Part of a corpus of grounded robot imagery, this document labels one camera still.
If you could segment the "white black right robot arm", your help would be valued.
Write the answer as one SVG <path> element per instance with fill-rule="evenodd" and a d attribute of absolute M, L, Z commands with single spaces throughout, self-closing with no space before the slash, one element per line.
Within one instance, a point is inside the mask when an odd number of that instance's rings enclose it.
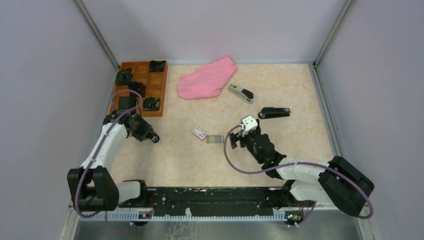
<path fill-rule="evenodd" d="M 228 146 L 247 149 L 261 165 L 260 170 L 243 170 L 229 158 Z M 329 203 L 341 212 L 359 219 L 370 219 L 375 209 L 370 195 L 375 184 L 342 156 L 334 156 L 326 163 L 303 161 L 276 151 L 267 134 L 251 130 L 229 132 L 223 138 L 223 154 L 227 163 L 245 175 L 266 174 L 270 178 L 283 180 L 281 199 L 287 206 L 298 202 L 312 201 Z"/>

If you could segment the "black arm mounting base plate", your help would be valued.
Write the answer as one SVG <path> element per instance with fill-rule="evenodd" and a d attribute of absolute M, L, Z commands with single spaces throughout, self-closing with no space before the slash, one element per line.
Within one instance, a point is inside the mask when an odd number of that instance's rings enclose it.
<path fill-rule="evenodd" d="M 312 205 L 311 200 L 295 200 L 281 187 L 149 187 L 119 207 L 146 208 L 159 216 L 181 216 L 189 208 L 197 217 L 228 217 L 270 216 L 272 210 L 297 211 Z"/>

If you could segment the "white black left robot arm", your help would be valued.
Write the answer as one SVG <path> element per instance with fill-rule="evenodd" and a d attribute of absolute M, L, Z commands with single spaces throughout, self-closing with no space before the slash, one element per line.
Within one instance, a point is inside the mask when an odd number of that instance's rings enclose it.
<path fill-rule="evenodd" d="M 116 183 L 111 174 L 113 162 L 124 139 L 133 137 L 143 142 L 160 141 L 154 128 L 135 112 L 114 110 L 103 120 L 102 132 L 87 159 L 67 173 L 67 183 L 76 212 L 88 218 L 99 212 L 149 203 L 150 193 L 144 180 Z"/>

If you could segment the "red white staple box sleeve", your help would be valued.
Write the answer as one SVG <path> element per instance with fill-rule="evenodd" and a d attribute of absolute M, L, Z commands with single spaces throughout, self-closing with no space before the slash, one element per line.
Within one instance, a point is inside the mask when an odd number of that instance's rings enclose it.
<path fill-rule="evenodd" d="M 197 126 L 191 131 L 191 133 L 201 141 L 203 141 L 208 136 L 208 134 L 204 130 Z"/>

